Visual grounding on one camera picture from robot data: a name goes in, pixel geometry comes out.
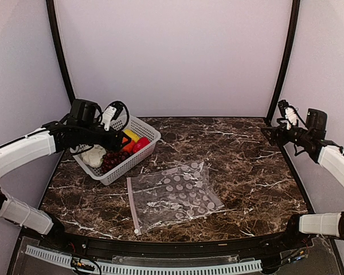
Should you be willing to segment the dark red grape bunch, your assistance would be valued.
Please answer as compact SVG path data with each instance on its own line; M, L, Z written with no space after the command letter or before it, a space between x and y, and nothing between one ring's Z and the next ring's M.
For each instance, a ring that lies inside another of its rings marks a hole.
M107 172L111 171L113 168L127 160L129 157L132 156L132 153L127 151L119 151L119 152L107 152L102 157L102 164L101 164L101 171L102 173L106 174Z

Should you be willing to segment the white plastic perforated basket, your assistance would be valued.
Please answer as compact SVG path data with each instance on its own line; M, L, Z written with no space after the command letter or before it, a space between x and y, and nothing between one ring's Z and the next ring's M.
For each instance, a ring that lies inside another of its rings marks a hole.
M154 152L155 145L157 141L161 138L161 133L158 132L155 128L145 123L141 119L130 115L130 119L126 126L126 129L130 129L133 133L137 134L140 138L146 137L150 143L138 151L136 154L133 154L121 164L117 165L111 171L103 173L101 168L93 168L86 165L80 155L74 155L73 158L80 167L89 175L92 179L100 181L103 185L108 186L127 171L135 167L145 158L150 156Z

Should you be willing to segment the clear zip top bag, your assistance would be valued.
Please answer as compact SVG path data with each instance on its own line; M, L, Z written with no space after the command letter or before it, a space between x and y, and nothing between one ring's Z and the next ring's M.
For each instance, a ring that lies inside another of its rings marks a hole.
M205 218L224 207L203 160L128 177L127 192L135 235Z

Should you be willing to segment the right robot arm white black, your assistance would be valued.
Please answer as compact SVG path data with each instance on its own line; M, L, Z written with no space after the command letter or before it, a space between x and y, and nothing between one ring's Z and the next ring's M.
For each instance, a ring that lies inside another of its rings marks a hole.
M271 145L283 146L292 143L322 168L327 170L344 188L344 149L327 140L327 113L308 109L303 120L295 107L286 100L278 103L281 117L276 127L264 127L263 135ZM309 235L334 237L344 241L344 210L340 213L295 214L287 223L281 243L287 249L294 248L303 237Z

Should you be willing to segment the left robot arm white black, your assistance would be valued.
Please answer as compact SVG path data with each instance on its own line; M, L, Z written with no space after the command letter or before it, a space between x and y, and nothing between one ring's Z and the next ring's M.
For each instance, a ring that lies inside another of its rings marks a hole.
M111 127L122 112L128 112L125 103L114 101L105 110L92 101L76 99L71 110L59 121L42 125L35 131L0 146L0 179L11 171L36 159L69 148L95 145L109 151L120 151L125 145L123 129ZM69 246L64 225L53 215L27 205L0 187L0 218L33 230L57 250Z

